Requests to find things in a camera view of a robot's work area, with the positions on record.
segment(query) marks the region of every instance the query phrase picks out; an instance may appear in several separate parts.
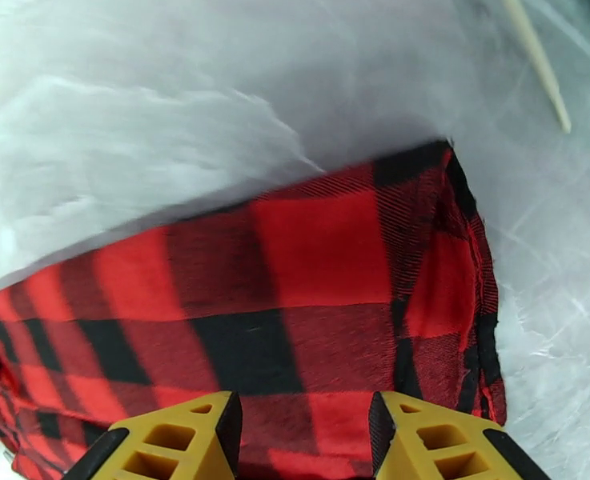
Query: yellow plastic part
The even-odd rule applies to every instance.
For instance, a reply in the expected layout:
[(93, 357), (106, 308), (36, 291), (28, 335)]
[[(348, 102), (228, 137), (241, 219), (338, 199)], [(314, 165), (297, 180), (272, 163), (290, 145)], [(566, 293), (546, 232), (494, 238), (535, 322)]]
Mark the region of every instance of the yellow plastic part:
[(376, 480), (522, 480), (484, 436), (501, 426), (404, 394), (381, 395), (395, 435)]
[(92, 480), (234, 480), (215, 428), (231, 397), (210, 394), (115, 423), (130, 433)]

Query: red and black checkered pattern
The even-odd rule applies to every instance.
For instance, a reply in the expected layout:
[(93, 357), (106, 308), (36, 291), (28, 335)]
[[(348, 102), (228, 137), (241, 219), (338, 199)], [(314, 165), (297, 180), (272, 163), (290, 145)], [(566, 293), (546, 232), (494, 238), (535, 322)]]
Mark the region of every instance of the red and black checkered pattern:
[(60, 478), (112, 422), (236, 390), (244, 478), (365, 477), (375, 390), (504, 421), (496, 311), (475, 201), (432, 143), (0, 291), (0, 438)]

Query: red plaid fabric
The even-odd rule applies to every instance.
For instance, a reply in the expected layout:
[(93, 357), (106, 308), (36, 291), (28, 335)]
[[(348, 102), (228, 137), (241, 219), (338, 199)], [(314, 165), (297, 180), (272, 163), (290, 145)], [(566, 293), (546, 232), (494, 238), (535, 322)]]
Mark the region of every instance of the red plaid fabric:
[(504, 421), (496, 312), (475, 200), (432, 143), (0, 291), (0, 438), (51, 480), (112, 422), (236, 390), (243, 478), (366, 477), (375, 390)]

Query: wooden stick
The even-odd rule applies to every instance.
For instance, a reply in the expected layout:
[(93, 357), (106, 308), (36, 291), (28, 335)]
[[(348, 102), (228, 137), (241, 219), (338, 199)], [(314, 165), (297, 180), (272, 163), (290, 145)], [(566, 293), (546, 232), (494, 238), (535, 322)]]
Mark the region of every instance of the wooden stick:
[(550, 98), (552, 105), (555, 107), (557, 117), (559, 117), (561, 128), (566, 134), (569, 134), (572, 128), (570, 116), (566, 110), (566, 104), (561, 96), (560, 85), (557, 81), (557, 76), (552, 69), (548, 56), (541, 45), (541, 41), (537, 36), (535, 28), (528, 18), (528, 14), (524, 9), (524, 4), (521, 0), (503, 0), (508, 15), (512, 20), (512, 24), (517, 29), (517, 33), (521, 37), (524, 44), (524, 49), (528, 53), (531, 64), (540, 77), (541, 84), (546, 90), (546, 94)]

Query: translucent plastic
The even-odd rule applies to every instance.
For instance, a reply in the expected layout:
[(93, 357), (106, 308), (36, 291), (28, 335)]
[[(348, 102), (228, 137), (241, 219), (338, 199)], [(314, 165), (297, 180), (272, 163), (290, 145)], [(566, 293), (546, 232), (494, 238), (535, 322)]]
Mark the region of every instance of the translucent plastic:
[(488, 227), (508, 431), (590, 479), (590, 0), (0, 0), (0, 287), (48, 262), (454, 140)]

